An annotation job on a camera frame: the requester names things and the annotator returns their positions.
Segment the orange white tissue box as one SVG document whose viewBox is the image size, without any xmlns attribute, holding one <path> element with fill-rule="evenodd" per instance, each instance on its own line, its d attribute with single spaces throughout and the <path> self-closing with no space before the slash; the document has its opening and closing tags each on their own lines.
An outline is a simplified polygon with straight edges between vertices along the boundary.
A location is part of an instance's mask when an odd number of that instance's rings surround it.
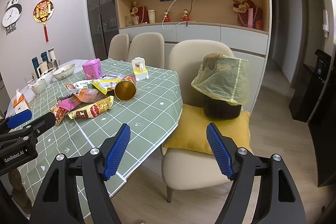
<svg viewBox="0 0 336 224">
<path fill-rule="evenodd" d="M 25 110 L 29 110 L 29 103 L 27 102 L 25 95 L 18 89 L 16 90 L 16 96 L 13 102 L 14 113 L 19 114 Z"/>
</svg>

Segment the red figurine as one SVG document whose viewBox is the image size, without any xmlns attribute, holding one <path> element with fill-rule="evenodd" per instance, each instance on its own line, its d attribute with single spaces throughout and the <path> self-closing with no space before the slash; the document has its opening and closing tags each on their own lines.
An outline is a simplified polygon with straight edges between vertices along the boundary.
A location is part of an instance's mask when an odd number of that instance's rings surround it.
<svg viewBox="0 0 336 224">
<path fill-rule="evenodd" d="M 162 18 L 163 22 L 170 22 L 170 16 L 169 16 L 169 12 L 167 10 L 165 10 L 163 18 Z"/>
<path fill-rule="evenodd" d="M 182 12 L 182 17 L 181 17 L 181 21 L 183 22 L 187 22 L 189 21 L 189 12 L 187 9 L 184 9 L 183 12 Z"/>
</svg>

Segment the beige far dining chair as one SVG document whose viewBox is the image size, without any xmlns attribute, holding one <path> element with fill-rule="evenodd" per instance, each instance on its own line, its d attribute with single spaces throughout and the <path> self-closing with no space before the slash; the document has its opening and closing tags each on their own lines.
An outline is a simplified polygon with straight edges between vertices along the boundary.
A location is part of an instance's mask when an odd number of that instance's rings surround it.
<svg viewBox="0 0 336 224">
<path fill-rule="evenodd" d="M 110 42 L 108 58 L 113 60 L 127 61 L 129 52 L 129 35 L 118 34 Z"/>
</svg>

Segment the large white bowl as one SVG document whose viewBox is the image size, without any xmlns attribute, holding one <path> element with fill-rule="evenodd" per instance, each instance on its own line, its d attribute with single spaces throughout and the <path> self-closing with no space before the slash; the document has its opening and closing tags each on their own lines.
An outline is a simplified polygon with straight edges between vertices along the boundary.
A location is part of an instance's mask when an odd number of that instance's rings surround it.
<svg viewBox="0 0 336 224">
<path fill-rule="evenodd" d="M 58 70 L 54 71 L 52 75 L 55 79 L 61 81 L 71 76 L 74 73 L 74 71 L 75 71 L 75 63 L 72 63 L 59 68 Z"/>
</svg>

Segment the orange pink plastic bag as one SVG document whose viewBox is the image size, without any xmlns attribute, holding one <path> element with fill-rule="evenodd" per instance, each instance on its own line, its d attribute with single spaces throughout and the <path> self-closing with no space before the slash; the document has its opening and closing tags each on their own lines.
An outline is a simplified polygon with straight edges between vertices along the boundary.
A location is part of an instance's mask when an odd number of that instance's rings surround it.
<svg viewBox="0 0 336 224">
<path fill-rule="evenodd" d="M 104 98 L 104 94 L 97 89 L 76 88 L 72 84 L 66 84 L 66 88 L 80 102 L 95 103 Z"/>
</svg>

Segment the white thermos bottle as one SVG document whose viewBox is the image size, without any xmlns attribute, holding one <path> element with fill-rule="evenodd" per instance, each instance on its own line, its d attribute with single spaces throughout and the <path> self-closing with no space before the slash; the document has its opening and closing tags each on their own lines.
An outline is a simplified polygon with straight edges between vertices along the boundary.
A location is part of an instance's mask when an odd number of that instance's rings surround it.
<svg viewBox="0 0 336 224">
<path fill-rule="evenodd" d="M 49 57 L 50 57 L 50 60 L 51 60 L 51 61 L 57 60 L 56 55 L 55 55 L 54 48 L 50 48 L 50 49 L 48 50 L 48 53 L 49 53 Z"/>
</svg>

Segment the red gold snack packet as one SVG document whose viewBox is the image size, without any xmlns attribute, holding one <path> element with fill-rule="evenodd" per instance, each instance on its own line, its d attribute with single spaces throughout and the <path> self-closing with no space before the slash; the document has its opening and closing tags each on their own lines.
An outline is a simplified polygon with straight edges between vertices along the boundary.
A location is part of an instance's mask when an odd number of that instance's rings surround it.
<svg viewBox="0 0 336 224">
<path fill-rule="evenodd" d="M 68 114 L 68 110 L 66 110 L 62 107 L 59 107 L 58 105 L 52 106 L 52 108 L 50 108 L 50 112 L 52 112 L 55 116 L 55 119 L 56 119 L 55 125 L 56 126 L 60 125 L 60 123 L 62 122 L 64 117 Z"/>
</svg>

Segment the white green snack bag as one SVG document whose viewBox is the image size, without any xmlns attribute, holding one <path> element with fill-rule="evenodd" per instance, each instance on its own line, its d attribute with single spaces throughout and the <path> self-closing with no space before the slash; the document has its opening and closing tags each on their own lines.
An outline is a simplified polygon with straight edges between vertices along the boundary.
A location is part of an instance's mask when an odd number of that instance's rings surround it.
<svg viewBox="0 0 336 224">
<path fill-rule="evenodd" d="M 73 83 L 72 85 L 77 89 L 91 88 L 92 81 L 91 80 L 81 80 L 81 81 L 77 81 Z"/>
</svg>

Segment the red chinese wall ornament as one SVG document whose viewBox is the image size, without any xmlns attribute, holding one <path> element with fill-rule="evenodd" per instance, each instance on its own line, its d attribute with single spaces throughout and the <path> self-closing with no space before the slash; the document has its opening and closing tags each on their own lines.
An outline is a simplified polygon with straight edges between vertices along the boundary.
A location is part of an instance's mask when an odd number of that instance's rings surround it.
<svg viewBox="0 0 336 224">
<path fill-rule="evenodd" d="M 49 42 L 49 34 L 47 31 L 47 21 L 54 13 L 54 4 L 50 0 L 40 0 L 34 7 L 33 19 L 37 23 L 41 23 L 45 35 L 45 41 Z"/>
</svg>

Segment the steel mug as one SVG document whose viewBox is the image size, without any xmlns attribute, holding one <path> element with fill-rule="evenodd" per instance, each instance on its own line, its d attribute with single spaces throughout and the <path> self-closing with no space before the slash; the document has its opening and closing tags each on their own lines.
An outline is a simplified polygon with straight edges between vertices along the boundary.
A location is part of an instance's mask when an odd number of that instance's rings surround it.
<svg viewBox="0 0 336 224">
<path fill-rule="evenodd" d="M 49 69 L 59 69 L 60 60 L 51 60 L 47 65 Z"/>
</svg>

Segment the beige dining chair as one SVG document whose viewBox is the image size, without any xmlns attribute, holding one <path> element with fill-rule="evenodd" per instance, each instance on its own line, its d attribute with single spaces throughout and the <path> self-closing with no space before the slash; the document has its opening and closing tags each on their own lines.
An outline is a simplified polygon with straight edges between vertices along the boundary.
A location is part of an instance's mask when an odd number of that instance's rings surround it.
<svg viewBox="0 0 336 224">
<path fill-rule="evenodd" d="M 110 42 L 108 58 L 113 60 L 127 61 L 129 52 L 129 35 L 118 34 Z"/>
<path fill-rule="evenodd" d="M 136 57 L 145 59 L 145 65 L 156 68 L 165 67 L 165 41 L 157 32 L 136 35 L 130 43 L 127 62 Z"/>
<path fill-rule="evenodd" d="M 228 46 L 213 40 L 185 40 L 171 50 L 168 68 L 178 74 L 183 105 L 203 109 L 204 95 L 196 91 L 191 82 L 197 76 L 203 58 L 210 53 L 234 55 Z M 161 150 L 162 178 L 166 184 L 168 202 L 171 202 L 176 190 L 201 189 L 229 182 L 222 175 L 213 154 L 165 148 L 164 145 Z"/>
</svg>

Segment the right red figurine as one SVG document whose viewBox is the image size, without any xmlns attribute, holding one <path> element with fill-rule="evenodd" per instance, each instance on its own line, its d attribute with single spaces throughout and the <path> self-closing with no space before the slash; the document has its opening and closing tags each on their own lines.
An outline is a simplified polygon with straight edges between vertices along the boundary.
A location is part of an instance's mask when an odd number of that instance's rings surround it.
<svg viewBox="0 0 336 224">
<path fill-rule="evenodd" d="M 183 22 L 187 22 L 189 21 L 189 12 L 187 9 L 184 9 L 183 12 L 182 12 L 182 17 L 181 17 L 181 21 Z"/>
</svg>

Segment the dark red gift bag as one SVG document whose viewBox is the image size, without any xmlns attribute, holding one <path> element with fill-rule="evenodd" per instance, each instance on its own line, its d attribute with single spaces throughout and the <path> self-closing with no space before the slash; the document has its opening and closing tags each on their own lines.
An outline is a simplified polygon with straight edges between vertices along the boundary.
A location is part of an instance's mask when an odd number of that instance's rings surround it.
<svg viewBox="0 0 336 224">
<path fill-rule="evenodd" d="M 130 14 L 133 17 L 133 24 L 148 24 L 149 14 L 145 6 L 138 6 L 136 2 L 131 4 Z"/>
</svg>

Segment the green checked tablecloth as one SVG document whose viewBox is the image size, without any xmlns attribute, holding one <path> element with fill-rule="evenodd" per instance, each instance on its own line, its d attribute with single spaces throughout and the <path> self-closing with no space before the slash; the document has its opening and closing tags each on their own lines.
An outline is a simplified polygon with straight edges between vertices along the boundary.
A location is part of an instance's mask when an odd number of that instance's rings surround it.
<svg viewBox="0 0 336 224">
<path fill-rule="evenodd" d="M 84 155 L 114 136 L 122 124 L 130 127 L 130 141 L 116 175 L 106 183 L 115 195 L 127 178 L 176 129 L 182 113 L 182 96 L 176 72 L 147 67 L 148 79 L 136 83 L 137 92 L 129 101 L 114 99 L 113 107 L 96 118 L 65 117 L 60 125 L 38 137 L 38 156 L 18 168 L 27 196 L 35 200 L 42 181 L 56 155 Z"/>
</svg>

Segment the yellow gold snack bag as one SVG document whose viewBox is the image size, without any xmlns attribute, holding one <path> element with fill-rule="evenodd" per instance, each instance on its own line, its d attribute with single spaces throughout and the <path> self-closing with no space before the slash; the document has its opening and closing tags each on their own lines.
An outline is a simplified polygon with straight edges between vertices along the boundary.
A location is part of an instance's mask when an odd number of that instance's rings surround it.
<svg viewBox="0 0 336 224">
<path fill-rule="evenodd" d="M 114 96 L 108 96 L 93 104 L 81 107 L 77 110 L 68 113 L 70 119 L 75 118 L 96 118 L 100 114 L 110 110 L 113 106 Z"/>
</svg>

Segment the colourful candy wrapper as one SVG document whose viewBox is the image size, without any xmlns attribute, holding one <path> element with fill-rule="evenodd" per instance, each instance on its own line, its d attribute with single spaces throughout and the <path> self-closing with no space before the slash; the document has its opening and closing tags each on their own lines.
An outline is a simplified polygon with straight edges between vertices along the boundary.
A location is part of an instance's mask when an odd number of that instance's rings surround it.
<svg viewBox="0 0 336 224">
<path fill-rule="evenodd" d="M 120 73 L 106 73 L 100 77 L 101 80 L 113 80 L 118 79 L 119 81 L 122 80 L 125 76 Z"/>
</svg>

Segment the pink toy box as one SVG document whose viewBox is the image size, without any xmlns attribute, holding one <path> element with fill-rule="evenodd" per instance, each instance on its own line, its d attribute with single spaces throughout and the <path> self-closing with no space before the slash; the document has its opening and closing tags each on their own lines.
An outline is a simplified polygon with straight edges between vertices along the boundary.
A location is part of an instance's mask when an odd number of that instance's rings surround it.
<svg viewBox="0 0 336 224">
<path fill-rule="evenodd" d="M 83 71 L 87 80 L 99 79 L 102 76 L 101 60 L 91 59 L 83 65 Z"/>
</svg>

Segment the pink snack wrapper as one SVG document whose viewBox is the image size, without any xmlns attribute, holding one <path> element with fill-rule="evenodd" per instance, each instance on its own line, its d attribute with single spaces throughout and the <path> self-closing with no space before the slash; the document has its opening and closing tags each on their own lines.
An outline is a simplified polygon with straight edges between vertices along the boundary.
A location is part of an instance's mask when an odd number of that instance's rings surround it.
<svg viewBox="0 0 336 224">
<path fill-rule="evenodd" d="M 58 107 L 63 108 L 67 111 L 72 111 L 81 104 L 81 101 L 77 99 L 76 96 L 71 96 L 64 100 L 58 102 Z"/>
</svg>

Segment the red gold paper tube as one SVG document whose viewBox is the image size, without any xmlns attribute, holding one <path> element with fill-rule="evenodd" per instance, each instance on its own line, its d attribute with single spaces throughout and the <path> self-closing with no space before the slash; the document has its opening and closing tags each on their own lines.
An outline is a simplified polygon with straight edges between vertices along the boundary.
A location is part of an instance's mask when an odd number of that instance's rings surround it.
<svg viewBox="0 0 336 224">
<path fill-rule="evenodd" d="M 114 89 L 114 94 L 120 101 L 129 101 L 135 96 L 136 91 L 135 78 L 129 75 L 125 76 L 117 83 Z"/>
</svg>

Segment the small white bowl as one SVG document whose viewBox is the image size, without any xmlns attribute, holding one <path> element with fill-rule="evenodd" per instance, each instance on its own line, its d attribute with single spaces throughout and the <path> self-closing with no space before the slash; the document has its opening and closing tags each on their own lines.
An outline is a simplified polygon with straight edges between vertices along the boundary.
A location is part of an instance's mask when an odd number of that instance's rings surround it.
<svg viewBox="0 0 336 224">
<path fill-rule="evenodd" d="M 39 82 L 41 80 L 45 80 L 46 86 L 49 86 L 52 83 L 53 73 L 55 71 L 56 71 L 55 68 L 52 68 L 52 69 L 49 69 L 48 71 L 45 71 L 44 73 L 42 73 L 41 77 L 39 77 L 37 79 L 37 82 Z"/>
</svg>

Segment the black trash bin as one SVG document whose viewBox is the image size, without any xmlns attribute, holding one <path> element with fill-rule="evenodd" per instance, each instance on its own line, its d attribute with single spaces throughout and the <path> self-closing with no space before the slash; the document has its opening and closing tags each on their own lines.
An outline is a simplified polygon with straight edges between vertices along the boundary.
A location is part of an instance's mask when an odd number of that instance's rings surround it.
<svg viewBox="0 0 336 224">
<path fill-rule="evenodd" d="M 204 97 L 203 110 L 205 115 L 214 119 L 231 120 L 240 115 L 241 105 L 231 105 L 226 101 Z"/>
</svg>

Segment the beige middle dining chair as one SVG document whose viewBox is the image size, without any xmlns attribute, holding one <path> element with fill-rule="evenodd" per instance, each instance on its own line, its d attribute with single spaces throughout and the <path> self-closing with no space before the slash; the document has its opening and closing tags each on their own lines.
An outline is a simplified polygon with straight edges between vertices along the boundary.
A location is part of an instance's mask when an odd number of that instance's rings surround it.
<svg viewBox="0 0 336 224">
<path fill-rule="evenodd" d="M 165 41 L 157 32 L 136 35 L 130 43 L 127 62 L 136 57 L 145 59 L 145 65 L 156 68 L 165 67 Z"/>
</svg>

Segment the small bowl near tissue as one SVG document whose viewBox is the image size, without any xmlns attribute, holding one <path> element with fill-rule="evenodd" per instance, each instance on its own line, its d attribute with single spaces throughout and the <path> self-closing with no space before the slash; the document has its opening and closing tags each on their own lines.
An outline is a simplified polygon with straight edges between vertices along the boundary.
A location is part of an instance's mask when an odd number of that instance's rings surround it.
<svg viewBox="0 0 336 224">
<path fill-rule="evenodd" d="M 39 95 L 46 89 L 46 81 L 45 79 L 39 79 L 34 84 L 29 85 L 29 88 L 35 95 Z"/>
</svg>

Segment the black water dispenser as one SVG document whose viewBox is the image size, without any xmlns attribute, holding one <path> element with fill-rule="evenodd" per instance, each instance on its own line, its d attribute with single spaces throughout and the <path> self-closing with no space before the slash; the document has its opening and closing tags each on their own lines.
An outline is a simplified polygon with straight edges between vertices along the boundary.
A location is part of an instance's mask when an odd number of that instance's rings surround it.
<svg viewBox="0 0 336 224">
<path fill-rule="evenodd" d="M 322 93 L 331 63 L 331 56 L 324 51 L 317 49 L 314 54 L 317 56 L 315 67 L 303 65 L 298 85 L 289 103 L 292 118 L 300 122 L 307 122 L 311 116 Z"/>
</svg>

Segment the yellow seat cushion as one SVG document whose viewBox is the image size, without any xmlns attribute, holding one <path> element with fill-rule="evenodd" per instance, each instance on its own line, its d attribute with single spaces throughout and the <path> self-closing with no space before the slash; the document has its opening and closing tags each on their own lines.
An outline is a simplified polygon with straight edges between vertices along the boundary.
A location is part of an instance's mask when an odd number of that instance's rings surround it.
<svg viewBox="0 0 336 224">
<path fill-rule="evenodd" d="M 164 147 L 211 155 L 213 152 L 207 141 L 206 129 L 208 124 L 214 122 L 220 133 L 233 139 L 237 147 L 251 150 L 249 118 L 249 112 L 241 111 L 240 115 L 232 120 L 211 120 L 202 108 L 184 104 L 179 124 L 165 141 Z"/>
</svg>

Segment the cream tumbler cup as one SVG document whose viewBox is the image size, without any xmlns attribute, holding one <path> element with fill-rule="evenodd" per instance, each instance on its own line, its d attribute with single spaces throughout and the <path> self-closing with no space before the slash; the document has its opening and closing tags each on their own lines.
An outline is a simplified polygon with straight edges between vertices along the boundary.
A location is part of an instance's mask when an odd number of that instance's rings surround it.
<svg viewBox="0 0 336 224">
<path fill-rule="evenodd" d="M 155 23 L 155 11 L 149 10 L 148 11 L 149 23 Z"/>
</svg>

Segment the yellow translucent trash bag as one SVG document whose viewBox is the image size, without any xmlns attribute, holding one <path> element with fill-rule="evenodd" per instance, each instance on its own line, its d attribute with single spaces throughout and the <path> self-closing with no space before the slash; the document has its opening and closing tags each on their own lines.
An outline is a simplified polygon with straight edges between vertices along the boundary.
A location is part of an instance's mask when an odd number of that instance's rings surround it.
<svg viewBox="0 0 336 224">
<path fill-rule="evenodd" d="M 191 86 L 214 100 L 244 105 L 249 101 L 248 73 L 248 60 L 210 53 L 203 58 Z"/>
</svg>

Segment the panda wall clock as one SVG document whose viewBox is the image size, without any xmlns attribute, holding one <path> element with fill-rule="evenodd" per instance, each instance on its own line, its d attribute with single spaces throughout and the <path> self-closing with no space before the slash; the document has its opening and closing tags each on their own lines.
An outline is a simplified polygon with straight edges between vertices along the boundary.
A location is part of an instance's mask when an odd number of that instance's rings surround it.
<svg viewBox="0 0 336 224">
<path fill-rule="evenodd" d="M 5 14 L 2 18 L 2 26 L 7 30 L 13 30 L 16 27 L 16 22 L 22 13 L 22 5 L 19 0 L 10 0 L 7 3 Z"/>
</svg>

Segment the white yellow toy stand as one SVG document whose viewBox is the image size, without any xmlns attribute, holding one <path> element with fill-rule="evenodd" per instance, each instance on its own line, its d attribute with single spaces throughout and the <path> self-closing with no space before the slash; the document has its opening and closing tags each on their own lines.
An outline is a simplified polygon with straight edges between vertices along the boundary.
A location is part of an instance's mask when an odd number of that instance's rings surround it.
<svg viewBox="0 0 336 224">
<path fill-rule="evenodd" d="M 136 57 L 131 61 L 133 67 L 133 73 L 135 80 L 141 81 L 149 78 L 148 71 L 145 66 L 145 59 L 142 57 Z"/>
</svg>

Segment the beige near dining chair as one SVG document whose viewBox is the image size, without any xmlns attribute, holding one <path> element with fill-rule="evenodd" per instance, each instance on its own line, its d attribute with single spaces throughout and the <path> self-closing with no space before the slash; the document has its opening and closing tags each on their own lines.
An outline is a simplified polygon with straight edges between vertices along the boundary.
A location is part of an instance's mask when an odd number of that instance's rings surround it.
<svg viewBox="0 0 336 224">
<path fill-rule="evenodd" d="M 196 91 L 191 82 L 197 76 L 203 58 L 210 53 L 234 55 L 228 46 L 213 40 L 185 40 L 171 50 L 168 68 L 178 74 L 183 105 L 203 109 L 204 95 Z M 161 150 L 162 178 L 166 184 L 168 202 L 171 202 L 176 190 L 201 189 L 229 182 L 222 175 L 213 154 L 165 148 L 164 145 Z"/>
</svg>

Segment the red flower gift bag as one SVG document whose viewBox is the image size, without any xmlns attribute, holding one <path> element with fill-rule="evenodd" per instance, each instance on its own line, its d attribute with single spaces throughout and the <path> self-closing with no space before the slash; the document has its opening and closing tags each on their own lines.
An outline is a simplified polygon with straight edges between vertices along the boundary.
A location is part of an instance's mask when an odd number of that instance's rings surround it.
<svg viewBox="0 0 336 224">
<path fill-rule="evenodd" d="M 246 27 L 262 30 L 263 10 L 251 0 L 232 0 L 232 8 L 236 13 L 237 24 Z"/>
</svg>

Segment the left red figurine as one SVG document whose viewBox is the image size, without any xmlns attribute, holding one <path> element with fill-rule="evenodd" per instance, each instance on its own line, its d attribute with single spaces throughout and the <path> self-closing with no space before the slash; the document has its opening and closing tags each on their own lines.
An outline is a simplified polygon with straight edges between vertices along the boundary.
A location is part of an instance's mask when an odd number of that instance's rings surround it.
<svg viewBox="0 0 336 224">
<path fill-rule="evenodd" d="M 163 18 L 162 18 L 163 22 L 170 22 L 170 16 L 169 16 L 169 12 L 167 10 L 165 10 Z"/>
</svg>

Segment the yellow white snack bag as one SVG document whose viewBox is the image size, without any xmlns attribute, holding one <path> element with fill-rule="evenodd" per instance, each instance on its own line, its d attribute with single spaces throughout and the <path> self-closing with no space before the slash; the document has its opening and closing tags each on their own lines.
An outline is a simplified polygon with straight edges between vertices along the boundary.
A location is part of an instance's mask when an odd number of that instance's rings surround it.
<svg viewBox="0 0 336 224">
<path fill-rule="evenodd" d="M 92 80 L 92 85 L 97 90 L 102 92 L 102 94 L 106 95 L 109 91 L 113 91 L 119 82 L 120 81 L 118 79 L 113 79 L 113 80 L 95 79 L 95 80 Z"/>
</svg>

